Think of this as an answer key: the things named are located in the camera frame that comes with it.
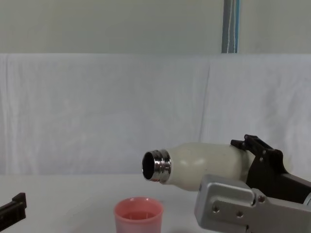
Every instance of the silver metal bracket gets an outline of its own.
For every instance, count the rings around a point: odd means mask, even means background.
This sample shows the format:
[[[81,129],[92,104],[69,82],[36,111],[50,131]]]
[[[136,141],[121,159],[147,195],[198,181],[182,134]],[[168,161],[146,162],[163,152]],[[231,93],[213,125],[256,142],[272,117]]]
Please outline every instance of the silver metal bracket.
[[[194,214],[200,227],[222,233],[311,233],[308,203],[269,198],[241,181],[206,175]]]

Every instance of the wall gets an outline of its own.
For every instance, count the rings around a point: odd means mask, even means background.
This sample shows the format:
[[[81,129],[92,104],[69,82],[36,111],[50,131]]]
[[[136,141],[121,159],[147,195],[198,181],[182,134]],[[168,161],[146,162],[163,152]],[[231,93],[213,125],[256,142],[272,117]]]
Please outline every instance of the wall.
[[[1,0],[0,53],[221,52],[222,0]]]
[[[242,0],[239,53],[311,53],[311,1]]]

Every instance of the cup rim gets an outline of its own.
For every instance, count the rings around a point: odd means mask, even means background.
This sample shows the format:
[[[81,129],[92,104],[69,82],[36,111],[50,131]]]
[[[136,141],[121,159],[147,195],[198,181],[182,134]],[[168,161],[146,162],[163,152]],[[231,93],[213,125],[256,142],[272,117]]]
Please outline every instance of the cup rim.
[[[130,200],[130,199],[150,199],[151,201],[154,201],[154,202],[156,202],[157,204],[160,205],[160,207],[161,207],[161,212],[159,212],[157,215],[155,215],[155,216],[153,216],[153,217],[150,217],[150,218],[147,218],[147,219],[137,219],[137,220],[136,220],[136,219],[128,219],[128,218],[121,217],[120,215],[118,215],[118,214],[116,213],[116,208],[117,208],[118,205],[120,205],[122,202],[127,201],[127,200]],[[150,197],[131,197],[131,198],[126,198],[126,199],[123,199],[123,200],[119,201],[119,202],[115,205],[115,207],[114,207],[114,209],[113,209],[114,216],[115,216],[117,219],[119,219],[119,220],[121,220],[121,221],[124,221],[124,222],[128,222],[128,223],[146,223],[146,222],[150,222],[150,221],[153,221],[153,220],[155,220],[156,218],[159,218],[160,216],[162,216],[163,212],[164,212],[163,204],[162,204],[160,201],[158,201],[158,200],[156,200],[156,199],[154,199],[154,198],[150,198]]]

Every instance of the screw hole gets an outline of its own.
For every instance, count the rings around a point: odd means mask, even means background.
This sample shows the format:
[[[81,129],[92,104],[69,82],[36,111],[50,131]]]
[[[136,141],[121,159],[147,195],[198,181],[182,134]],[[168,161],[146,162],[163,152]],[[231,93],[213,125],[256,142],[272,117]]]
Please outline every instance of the screw hole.
[[[213,206],[212,210],[214,213],[218,213],[220,211],[218,206]]]
[[[259,196],[258,197],[258,201],[260,202],[260,203],[263,203],[264,201],[265,201],[265,197],[264,196]]]
[[[238,211],[238,212],[237,212],[237,217],[243,217],[243,215],[244,215],[244,214],[243,214],[242,211]]]

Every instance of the black clamp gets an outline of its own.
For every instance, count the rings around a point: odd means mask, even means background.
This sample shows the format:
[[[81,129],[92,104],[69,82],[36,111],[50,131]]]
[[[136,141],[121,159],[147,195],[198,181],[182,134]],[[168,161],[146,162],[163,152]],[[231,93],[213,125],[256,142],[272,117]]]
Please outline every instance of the black clamp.
[[[273,149],[257,136],[245,135],[244,141],[232,140],[231,145],[255,155],[246,184],[266,196],[303,204],[311,193],[311,183],[288,173],[283,153]]]
[[[0,232],[26,218],[26,194],[19,193],[12,201],[0,207]]]

